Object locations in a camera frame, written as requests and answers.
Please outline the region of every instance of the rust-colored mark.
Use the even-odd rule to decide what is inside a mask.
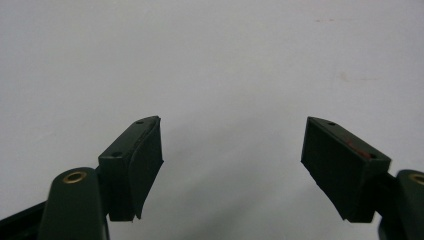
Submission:
[[[370,159],[370,158],[372,158],[372,156],[371,156],[371,154],[370,153],[367,153],[367,152],[365,152],[365,151],[363,151],[363,150],[361,150],[361,149],[359,149],[359,148],[357,148],[357,147],[355,147],[354,145],[353,145],[353,142],[352,142],[352,140],[351,139],[348,139],[347,141],[346,141],[346,143],[347,143],[347,145],[350,147],[350,148],[352,148],[355,152],[357,152],[359,155],[361,155],[362,157],[364,157],[364,158],[366,158],[366,159]]]

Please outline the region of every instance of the white surface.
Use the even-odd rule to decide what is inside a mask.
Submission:
[[[306,117],[424,170],[424,2],[1,1],[0,218],[134,120],[165,163],[112,239],[378,239],[300,163]]]

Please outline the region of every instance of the brass insert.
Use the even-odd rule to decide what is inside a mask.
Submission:
[[[82,181],[87,176],[86,172],[72,172],[63,178],[63,182],[67,184],[77,183]]]
[[[423,174],[417,174],[417,173],[413,173],[409,175],[409,178],[421,185],[424,185],[424,175]]]

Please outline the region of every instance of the mounting hole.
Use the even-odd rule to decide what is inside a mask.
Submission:
[[[424,185],[424,175],[423,174],[417,174],[417,173],[413,173],[409,175],[409,178],[421,185]]]
[[[67,184],[77,183],[82,181],[86,176],[87,176],[86,172],[81,172],[81,171],[73,172],[66,175],[66,177],[63,178],[63,182]]]
[[[122,155],[122,152],[114,152],[112,153],[112,157],[119,157]]]

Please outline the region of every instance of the white background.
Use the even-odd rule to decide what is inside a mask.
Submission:
[[[165,163],[118,239],[378,239],[300,163],[307,116],[424,170],[424,2],[1,1],[0,218],[162,118]]]

